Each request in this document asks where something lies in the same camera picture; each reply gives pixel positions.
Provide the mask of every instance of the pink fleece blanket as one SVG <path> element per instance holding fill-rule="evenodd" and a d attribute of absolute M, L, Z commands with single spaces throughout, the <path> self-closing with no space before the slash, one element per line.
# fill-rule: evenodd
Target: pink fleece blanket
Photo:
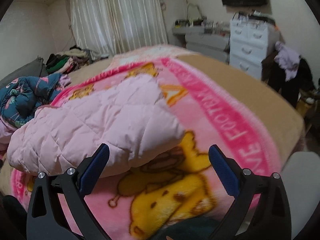
<path fill-rule="evenodd" d="M 85 197 L 112 239 L 145 240 L 161 228 L 199 215 L 221 219 L 233 198 L 208 160 L 212 144 L 255 174 L 270 176 L 280 171 L 277 148 L 261 121 L 206 75 L 179 60 L 161 58 L 121 66 L 65 90 L 52 104 L 61 106 L 139 73 L 157 79 L 186 133 L 177 147 L 151 162 L 100 179 Z M 12 193 L 25 208 L 33 180 L 17 170 L 12 173 Z M 60 199 L 72 230 L 80 233 L 64 197 Z"/>

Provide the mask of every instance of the gray desk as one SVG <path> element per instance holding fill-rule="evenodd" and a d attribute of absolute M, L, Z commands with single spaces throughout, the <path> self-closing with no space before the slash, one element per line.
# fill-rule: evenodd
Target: gray desk
<path fill-rule="evenodd" d="M 228 47 L 229 36 L 216 34 L 205 34 L 201 26 L 173 28 L 174 35 L 184 35 L 187 43 L 186 48 L 206 56 L 215 58 L 221 62 L 226 62 L 228 53 L 225 52 Z"/>

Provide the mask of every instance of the white curtain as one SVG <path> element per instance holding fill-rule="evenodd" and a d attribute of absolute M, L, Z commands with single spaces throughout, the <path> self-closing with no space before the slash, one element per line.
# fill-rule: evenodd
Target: white curtain
<path fill-rule="evenodd" d="M 167 43 L 159 0 L 70 0 L 78 46 L 100 55 Z"/>

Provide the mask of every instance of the blue gripper pad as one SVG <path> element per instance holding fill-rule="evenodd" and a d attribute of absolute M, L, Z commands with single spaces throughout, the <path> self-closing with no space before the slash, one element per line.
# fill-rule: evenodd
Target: blue gripper pad
<path fill-rule="evenodd" d="M 229 196 L 237 198 L 240 193 L 239 180 L 220 154 L 220 149 L 212 145 L 209 149 L 209 160 Z"/>
<path fill-rule="evenodd" d="M 104 145 L 80 178 L 79 193 L 90 195 L 110 157 L 108 145 Z"/>

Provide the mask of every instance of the green clothing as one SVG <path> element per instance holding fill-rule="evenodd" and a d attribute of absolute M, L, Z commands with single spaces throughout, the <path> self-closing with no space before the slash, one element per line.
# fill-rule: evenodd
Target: green clothing
<path fill-rule="evenodd" d="M 60 60 L 55 66 L 47 69 L 48 74 L 54 73 L 61 69 L 65 65 L 65 63 L 67 63 L 68 59 L 69 57 L 65 57 L 64 59 Z"/>

